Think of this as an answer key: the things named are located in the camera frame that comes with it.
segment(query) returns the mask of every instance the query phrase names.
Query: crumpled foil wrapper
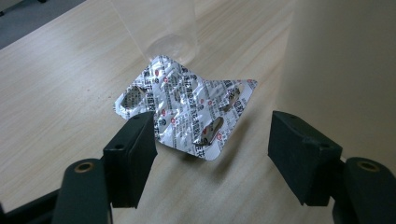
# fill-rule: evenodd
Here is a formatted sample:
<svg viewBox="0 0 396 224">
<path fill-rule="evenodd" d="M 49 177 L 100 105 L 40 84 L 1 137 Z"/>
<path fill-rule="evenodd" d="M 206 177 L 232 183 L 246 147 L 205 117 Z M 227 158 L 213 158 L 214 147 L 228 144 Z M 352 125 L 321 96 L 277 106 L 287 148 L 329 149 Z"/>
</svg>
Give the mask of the crumpled foil wrapper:
<svg viewBox="0 0 396 224">
<path fill-rule="evenodd" d="M 117 99 L 114 110 L 125 119 L 154 111 L 159 142 L 213 161 L 256 86 L 251 79 L 205 80 L 160 55 Z"/>
</svg>

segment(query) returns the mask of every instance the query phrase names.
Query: cup base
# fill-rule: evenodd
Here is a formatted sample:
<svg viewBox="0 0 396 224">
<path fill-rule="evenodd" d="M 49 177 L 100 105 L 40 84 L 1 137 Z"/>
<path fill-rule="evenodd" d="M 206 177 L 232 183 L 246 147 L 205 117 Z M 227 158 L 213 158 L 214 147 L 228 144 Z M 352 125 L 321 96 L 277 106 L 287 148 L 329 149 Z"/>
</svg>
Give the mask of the cup base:
<svg viewBox="0 0 396 224">
<path fill-rule="evenodd" d="M 166 35 L 156 40 L 146 52 L 152 61 L 157 55 L 164 54 L 180 64 L 189 63 L 196 53 L 196 44 L 186 36 Z"/>
</svg>

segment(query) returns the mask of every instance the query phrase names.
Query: wooden table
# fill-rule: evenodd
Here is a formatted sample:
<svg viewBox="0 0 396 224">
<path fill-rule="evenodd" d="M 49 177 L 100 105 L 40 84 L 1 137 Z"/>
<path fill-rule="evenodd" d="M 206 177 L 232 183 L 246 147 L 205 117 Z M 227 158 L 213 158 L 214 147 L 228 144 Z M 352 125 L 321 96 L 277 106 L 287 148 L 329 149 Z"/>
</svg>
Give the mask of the wooden table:
<svg viewBox="0 0 396 224">
<path fill-rule="evenodd" d="M 197 0 L 200 52 L 187 67 L 207 79 L 259 82 L 215 161 L 157 144 L 135 209 L 115 223 L 332 223 L 300 206 L 267 157 L 294 0 Z M 74 161 L 100 158 L 125 120 L 116 98 L 145 68 L 109 1 L 88 0 L 0 50 L 0 201 L 6 211 L 60 187 Z"/>
</svg>

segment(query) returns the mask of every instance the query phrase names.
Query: wood grain surface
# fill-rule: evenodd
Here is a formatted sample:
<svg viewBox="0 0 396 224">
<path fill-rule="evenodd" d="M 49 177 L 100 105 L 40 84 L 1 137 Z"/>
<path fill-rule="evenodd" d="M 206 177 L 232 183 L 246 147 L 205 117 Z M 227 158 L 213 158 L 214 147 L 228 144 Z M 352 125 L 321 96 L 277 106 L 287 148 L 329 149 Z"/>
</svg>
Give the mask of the wood grain surface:
<svg viewBox="0 0 396 224">
<path fill-rule="evenodd" d="M 115 223 L 332 223 L 300 206 L 267 157 L 294 0 L 197 0 L 200 51 L 187 67 L 207 79 L 259 84 L 215 161 L 157 144 L 138 208 Z M 125 120 L 112 105 L 145 68 L 107 0 L 85 3 L 0 50 L 0 202 L 6 211 L 61 186 L 74 161 L 100 158 Z"/>
</svg>

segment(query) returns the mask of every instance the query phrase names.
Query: gray floor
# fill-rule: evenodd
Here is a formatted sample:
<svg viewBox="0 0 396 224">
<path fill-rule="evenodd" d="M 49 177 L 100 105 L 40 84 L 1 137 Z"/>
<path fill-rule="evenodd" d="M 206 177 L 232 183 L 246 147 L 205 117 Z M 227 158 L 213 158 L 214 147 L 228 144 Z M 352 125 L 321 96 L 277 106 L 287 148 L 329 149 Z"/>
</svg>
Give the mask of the gray floor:
<svg viewBox="0 0 396 224">
<path fill-rule="evenodd" d="M 0 49 L 64 14 L 85 0 L 24 0 L 0 17 Z"/>
</svg>

